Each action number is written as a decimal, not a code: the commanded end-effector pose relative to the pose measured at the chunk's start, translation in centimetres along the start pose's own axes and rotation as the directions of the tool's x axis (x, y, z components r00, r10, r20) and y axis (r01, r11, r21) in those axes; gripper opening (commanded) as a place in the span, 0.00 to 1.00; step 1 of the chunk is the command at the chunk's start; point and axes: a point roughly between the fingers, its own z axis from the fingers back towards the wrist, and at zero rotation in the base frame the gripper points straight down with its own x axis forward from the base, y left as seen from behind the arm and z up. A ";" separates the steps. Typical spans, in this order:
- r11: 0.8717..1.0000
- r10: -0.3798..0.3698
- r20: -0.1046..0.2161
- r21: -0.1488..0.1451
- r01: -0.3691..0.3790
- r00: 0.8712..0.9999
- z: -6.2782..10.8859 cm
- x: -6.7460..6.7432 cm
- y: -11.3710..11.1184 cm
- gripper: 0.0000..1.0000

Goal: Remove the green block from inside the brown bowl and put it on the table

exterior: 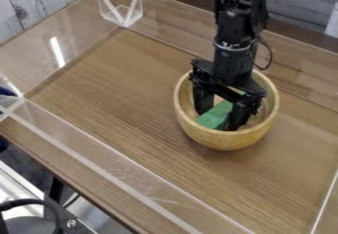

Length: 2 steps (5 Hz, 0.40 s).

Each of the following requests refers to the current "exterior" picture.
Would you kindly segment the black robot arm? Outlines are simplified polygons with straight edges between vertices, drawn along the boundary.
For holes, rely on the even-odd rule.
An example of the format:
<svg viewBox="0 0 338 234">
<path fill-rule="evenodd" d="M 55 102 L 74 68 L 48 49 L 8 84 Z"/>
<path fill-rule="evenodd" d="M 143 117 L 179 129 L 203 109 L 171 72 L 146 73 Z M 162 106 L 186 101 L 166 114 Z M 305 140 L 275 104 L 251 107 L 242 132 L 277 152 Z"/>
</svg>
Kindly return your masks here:
<svg viewBox="0 0 338 234">
<path fill-rule="evenodd" d="M 214 59 L 193 59 L 189 80 L 197 113 L 209 115 L 214 98 L 231 104 L 213 126 L 235 131 L 258 113 L 266 89 L 254 79 L 255 56 L 261 32 L 269 21 L 267 0 L 214 0 L 217 35 Z"/>
</svg>

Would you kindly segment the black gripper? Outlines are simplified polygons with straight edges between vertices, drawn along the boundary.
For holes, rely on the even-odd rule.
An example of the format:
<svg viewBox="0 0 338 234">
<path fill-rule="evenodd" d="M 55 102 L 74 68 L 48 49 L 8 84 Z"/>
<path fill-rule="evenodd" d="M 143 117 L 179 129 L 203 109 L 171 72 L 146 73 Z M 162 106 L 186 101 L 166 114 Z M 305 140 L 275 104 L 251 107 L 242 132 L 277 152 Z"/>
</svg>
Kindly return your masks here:
<svg viewBox="0 0 338 234">
<path fill-rule="evenodd" d="M 237 131 L 258 114 L 262 99 L 267 95 L 253 75 L 258 41 L 254 40 L 246 47 L 230 47 L 218 42 L 214 45 L 214 60 L 191 60 L 194 107 L 202 115 L 213 108 L 214 94 L 225 97 L 230 91 L 246 92 L 247 97 L 233 102 L 223 125 L 226 131 Z"/>
</svg>

